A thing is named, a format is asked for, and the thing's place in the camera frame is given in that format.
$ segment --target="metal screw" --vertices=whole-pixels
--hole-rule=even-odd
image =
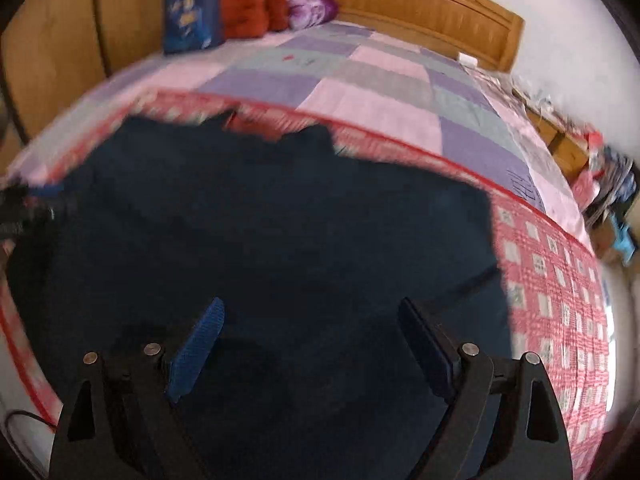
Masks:
[[[471,356],[478,355],[480,353],[478,345],[474,345],[473,343],[464,343],[462,345],[462,351]]]
[[[532,365],[540,364],[540,356],[535,352],[527,352],[526,354],[524,354],[524,358]]]
[[[95,352],[87,352],[82,358],[82,362],[86,365],[92,365],[98,360],[98,354]]]
[[[160,352],[161,346],[158,343],[149,343],[145,346],[146,355],[157,355]]]

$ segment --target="black cable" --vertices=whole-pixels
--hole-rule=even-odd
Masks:
[[[22,452],[22,450],[20,450],[20,447],[14,440],[14,437],[11,434],[11,427],[10,427],[11,419],[14,418],[14,416],[28,416],[33,420],[37,420],[38,422],[46,424],[52,430],[55,430],[57,426],[52,422],[45,420],[41,416],[36,415],[35,413],[28,412],[27,410],[10,410],[4,416],[4,433],[6,435],[6,439],[7,439],[7,442],[9,443],[9,446],[14,450],[14,453],[18,456],[18,458],[20,458],[21,462],[30,470],[31,474],[33,474],[38,480],[46,480],[47,475],[43,471],[41,471],[40,468],[38,468],[38,466],[36,466],[31,461],[31,459],[29,459]]]

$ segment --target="blue gripper pad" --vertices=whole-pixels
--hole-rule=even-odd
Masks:
[[[193,390],[224,322],[225,304],[220,298],[214,298],[191,330],[182,348],[168,363],[169,381],[164,393],[172,403],[175,404],[180,397]]]

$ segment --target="patchwork quilt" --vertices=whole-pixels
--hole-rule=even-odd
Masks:
[[[186,56],[153,56],[55,121],[14,165],[47,168],[119,105],[148,88],[212,92],[343,120],[460,164],[559,220],[588,245],[571,192],[546,148],[504,120],[458,63],[368,28],[331,22]]]

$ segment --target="wooden headboard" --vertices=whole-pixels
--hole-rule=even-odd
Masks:
[[[338,19],[375,28],[447,57],[471,54],[482,68],[508,72],[524,20],[491,0],[336,0]]]

